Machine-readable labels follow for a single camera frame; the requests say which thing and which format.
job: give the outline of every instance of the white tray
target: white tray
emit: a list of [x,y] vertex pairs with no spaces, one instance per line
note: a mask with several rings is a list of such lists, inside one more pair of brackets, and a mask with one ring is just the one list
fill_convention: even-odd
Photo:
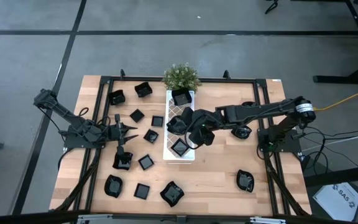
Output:
[[[165,124],[167,124],[174,116],[181,115],[183,110],[186,107],[190,107],[192,110],[194,110],[194,91],[189,91],[191,96],[191,103],[187,103],[185,105],[181,106],[175,106],[173,104],[173,98],[172,98],[172,91],[167,90],[167,101],[165,102]],[[192,143],[188,136],[190,134],[187,134],[187,143],[191,147],[195,147],[194,143]],[[167,126],[165,125],[165,132],[164,132],[164,149],[163,149],[163,160],[166,161],[172,161],[172,163],[185,163],[186,161],[190,162],[195,160],[195,151],[192,149],[187,150],[186,154],[180,157],[178,154],[172,151],[171,146],[179,139],[185,140],[185,136],[177,136],[172,133],[169,133],[167,130]]]

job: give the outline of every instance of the green plant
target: green plant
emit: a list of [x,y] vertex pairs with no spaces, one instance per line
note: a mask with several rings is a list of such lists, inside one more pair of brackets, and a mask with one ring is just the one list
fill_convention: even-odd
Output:
[[189,64],[173,64],[168,70],[164,71],[164,79],[162,80],[168,90],[178,90],[187,88],[197,92],[197,88],[201,86],[200,80],[197,78],[197,70],[189,67]]

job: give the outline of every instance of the gray concrete floor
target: gray concrete floor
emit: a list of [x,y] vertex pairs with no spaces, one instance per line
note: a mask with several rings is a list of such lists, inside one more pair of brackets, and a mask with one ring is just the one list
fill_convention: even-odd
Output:
[[[80,30],[356,30],[343,3],[280,1],[88,1]],[[80,5],[71,1],[0,0],[0,29],[71,29]],[[40,123],[32,99],[51,88],[68,36],[0,36],[0,215],[9,212],[24,163]],[[78,36],[58,99],[75,106],[83,75],[156,75],[172,63],[189,62],[201,77],[282,79],[287,97],[303,95],[315,106],[330,105],[358,92],[358,85],[316,84],[313,75],[348,75],[358,68],[358,38],[239,36]],[[54,117],[64,128],[66,122]],[[314,127],[325,133],[358,129],[358,98],[318,114]],[[304,149],[314,146],[302,140]],[[330,147],[358,164],[358,140]],[[47,211],[62,142],[50,125],[24,206]],[[353,167],[326,152],[329,168]]]

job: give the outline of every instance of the wooden table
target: wooden table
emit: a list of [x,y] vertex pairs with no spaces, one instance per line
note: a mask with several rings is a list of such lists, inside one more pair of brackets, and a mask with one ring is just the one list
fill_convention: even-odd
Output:
[[[75,114],[80,109],[89,107],[93,111],[98,92],[100,76],[84,76]],[[115,81],[113,91],[124,90],[126,102],[120,106],[111,106],[109,116],[121,115],[121,121],[129,126],[128,136],[138,134],[124,146],[125,151],[134,154],[129,171],[112,168],[116,153],[116,142],[107,143],[102,150],[96,185],[94,188],[91,212],[98,213],[154,213],[154,214],[187,214],[187,215],[241,215],[269,216],[272,214],[267,174],[263,160],[256,155],[258,128],[257,121],[249,124],[253,130],[246,140],[235,138],[230,130],[215,131],[215,139],[211,146],[202,146],[196,150],[196,160],[192,164],[167,164],[162,159],[164,128],[151,127],[153,115],[164,116],[166,89],[162,82],[149,82],[153,89],[152,96],[138,98],[134,87],[141,82]],[[267,80],[270,101],[284,100],[284,91],[280,80]],[[102,98],[99,115],[103,113],[106,90]],[[260,89],[261,102],[263,94]],[[255,101],[253,87],[244,83],[203,83],[195,96],[196,109],[214,111],[216,106],[239,105],[245,101]],[[129,115],[140,109],[145,117],[135,123]],[[91,119],[88,113],[85,118]],[[274,118],[277,124],[282,117]],[[159,133],[155,144],[143,139],[148,129]],[[74,149],[65,156],[57,176],[50,208],[56,208],[68,196],[78,182],[83,162],[84,149]],[[143,171],[138,159],[149,154],[154,166]],[[285,182],[297,202],[304,210],[311,213],[301,166],[293,154],[281,153]],[[236,185],[236,174],[239,169],[246,170],[255,178],[252,193],[241,191]],[[118,198],[104,193],[104,183],[112,174],[123,180],[123,189]],[[161,196],[160,191],[170,182],[175,181],[185,196],[171,208]],[[134,197],[138,183],[149,185],[147,200]],[[80,208],[85,207],[88,186],[84,187]],[[279,210],[282,212],[280,191],[276,186],[276,197]]]

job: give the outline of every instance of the yellow cable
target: yellow cable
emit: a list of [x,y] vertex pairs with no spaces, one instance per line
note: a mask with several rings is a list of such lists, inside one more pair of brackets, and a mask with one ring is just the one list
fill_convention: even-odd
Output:
[[338,105],[338,104],[341,104],[341,103],[343,103],[343,102],[345,102],[345,101],[347,101],[347,100],[350,100],[351,98],[356,97],[356,96],[358,96],[358,93],[356,93],[355,95],[349,96],[348,98],[343,99],[343,100],[341,100],[341,101],[339,101],[339,102],[337,102],[337,103],[334,103],[333,105],[329,105],[329,106],[324,107],[324,108],[313,108],[313,109],[314,109],[315,111],[328,110],[328,109],[330,109],[330,108],[332,108],[332,107],[334,107],[334,106],[336,106],[336,105]]

